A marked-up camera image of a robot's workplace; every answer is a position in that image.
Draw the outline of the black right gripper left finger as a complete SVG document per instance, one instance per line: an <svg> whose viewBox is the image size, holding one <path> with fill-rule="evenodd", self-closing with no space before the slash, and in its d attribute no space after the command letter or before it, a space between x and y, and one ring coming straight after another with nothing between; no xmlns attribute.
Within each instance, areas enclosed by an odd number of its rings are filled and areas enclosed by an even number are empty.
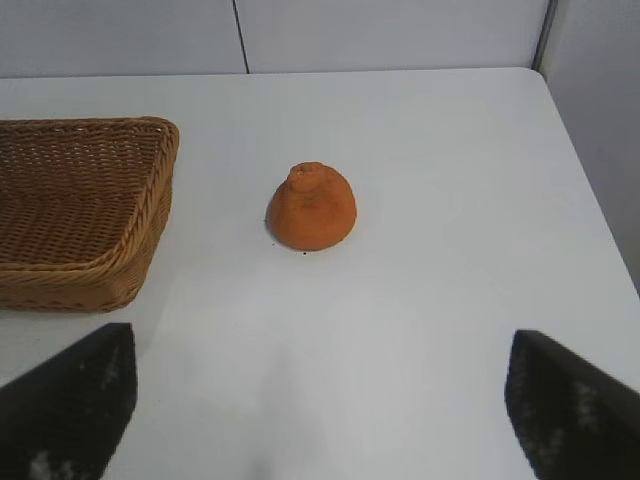
<svg viewBox="0 0 640 480"><path fill-rule="evenodd" d="M2 387L2 478L101 478L137 397L133 328L108 323Z"/></svg>

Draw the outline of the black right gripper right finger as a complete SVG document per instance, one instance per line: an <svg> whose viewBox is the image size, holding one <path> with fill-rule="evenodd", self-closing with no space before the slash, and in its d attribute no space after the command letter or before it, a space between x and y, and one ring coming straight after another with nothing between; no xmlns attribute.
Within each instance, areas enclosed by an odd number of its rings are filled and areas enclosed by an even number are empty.
<svg viewBox="0 0 640 480"><path fill-rule="evenodd" d="M536 478L639 477L639 394L547 335L514 333L504 401Z"/></svg>

